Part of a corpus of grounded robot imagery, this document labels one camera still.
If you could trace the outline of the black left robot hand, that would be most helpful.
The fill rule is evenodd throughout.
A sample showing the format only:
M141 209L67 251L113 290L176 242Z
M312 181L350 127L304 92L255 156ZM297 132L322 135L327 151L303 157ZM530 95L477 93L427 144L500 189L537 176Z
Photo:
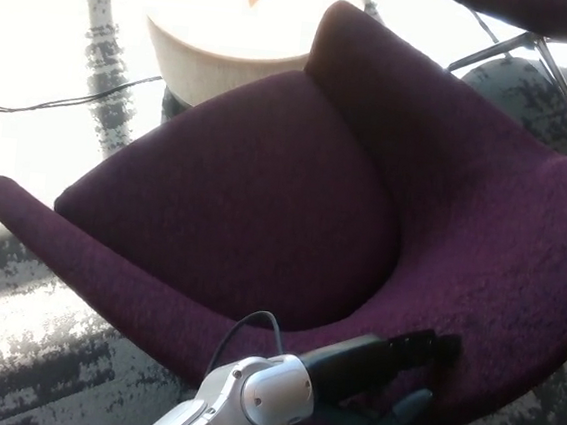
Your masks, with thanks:
M321 425L410 425L429 407L431 390L410 392L383 414L343 403L380 392L408 369L449 366L460 357L461 346L459 335L420 330L386 340L368 334L306 352L300 360L311 379L312 419Z

